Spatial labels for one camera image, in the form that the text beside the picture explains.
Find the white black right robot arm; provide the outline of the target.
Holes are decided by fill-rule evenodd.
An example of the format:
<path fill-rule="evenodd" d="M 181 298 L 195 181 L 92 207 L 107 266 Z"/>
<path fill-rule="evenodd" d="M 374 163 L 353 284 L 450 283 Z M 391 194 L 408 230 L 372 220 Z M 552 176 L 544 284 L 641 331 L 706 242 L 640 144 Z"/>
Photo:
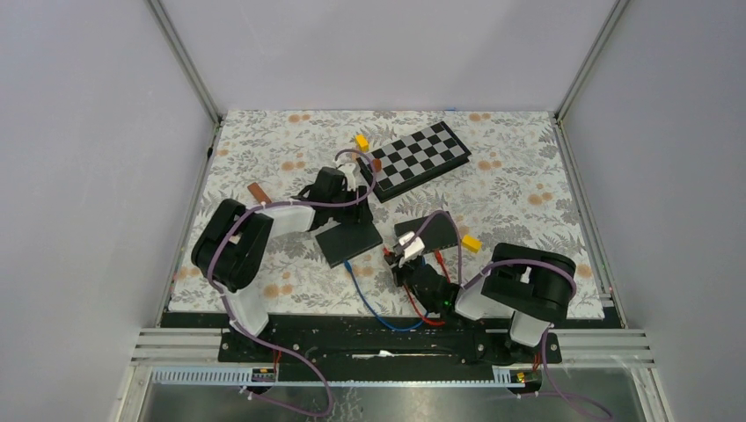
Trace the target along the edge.
<path fill-rule="evenodd" d="M 514 244 L 497 244 L 492 260 L 463 286 L 448 281 L 423 257 L 407 257 L 400 247 L 386 250 L 384 260 L 396 285 L 444 319 L 477 322 L 501 306 L 511 309 L 504 348 L 518 362 L 538 352 L 552 324 L 567 319 L 577 290 L 572 259 Z"/>

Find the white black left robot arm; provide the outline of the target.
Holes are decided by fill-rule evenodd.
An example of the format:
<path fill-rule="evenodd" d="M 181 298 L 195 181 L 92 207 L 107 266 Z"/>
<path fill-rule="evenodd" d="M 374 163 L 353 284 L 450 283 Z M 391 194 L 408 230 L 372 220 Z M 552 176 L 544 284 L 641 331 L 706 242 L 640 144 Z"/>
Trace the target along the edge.
<path fill-rule="evenodd" d="M 329 222 L 355 225 L 372 221 L 367 196 L 371 188 L 355 177 L 355 164 L 322 168 L 314 183 L 285 201 L 248 208 L 223 200 L 196 241 L 191 262 L 218 291 L 231 324 L 243 332 L 239 350 L 253 361 L 273 349 L 269 322 L 257 287 L 252 285 L 270 239 L 312 232 Z"/>

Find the black network switch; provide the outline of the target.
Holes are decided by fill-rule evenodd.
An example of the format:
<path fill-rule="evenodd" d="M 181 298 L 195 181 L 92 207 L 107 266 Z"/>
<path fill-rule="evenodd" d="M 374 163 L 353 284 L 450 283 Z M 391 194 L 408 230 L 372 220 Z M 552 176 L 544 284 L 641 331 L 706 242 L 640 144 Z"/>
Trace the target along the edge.
<path fill-rule="evenodd" d="M 427 220 L 426 216 L 397 222 L 394 224 L 394 233 L 396 238 L 403 236 L 408 232 L 416 232 Z M 424 253 L 430 253 L 435 250 L 447 250 L 457 246 L 459 235 L 450 219 L 442 214 L 436 215 L 429 225 L 419 234 L 424 243 Z"/>
<path fill-rule="evenodd" d="M 339 224 L 316 235 L 316 241 L 327 264 L 334 268 L 383 242 L 373 223 Z"/>

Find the black white chessboard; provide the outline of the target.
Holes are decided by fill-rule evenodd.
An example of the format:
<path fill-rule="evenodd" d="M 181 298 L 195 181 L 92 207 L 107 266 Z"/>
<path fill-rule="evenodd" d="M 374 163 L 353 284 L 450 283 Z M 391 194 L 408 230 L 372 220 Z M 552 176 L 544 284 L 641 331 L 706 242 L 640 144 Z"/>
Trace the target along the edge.
<path fill-rule="evenodd" d="M 374 184 L 381 203 L 438 178 L 469 162 L 471 151 L 443 121 L 423 128 L 369 153 L 380 161 L 373 173 L 368 162 L 358 158 L 361 174 Z"/>

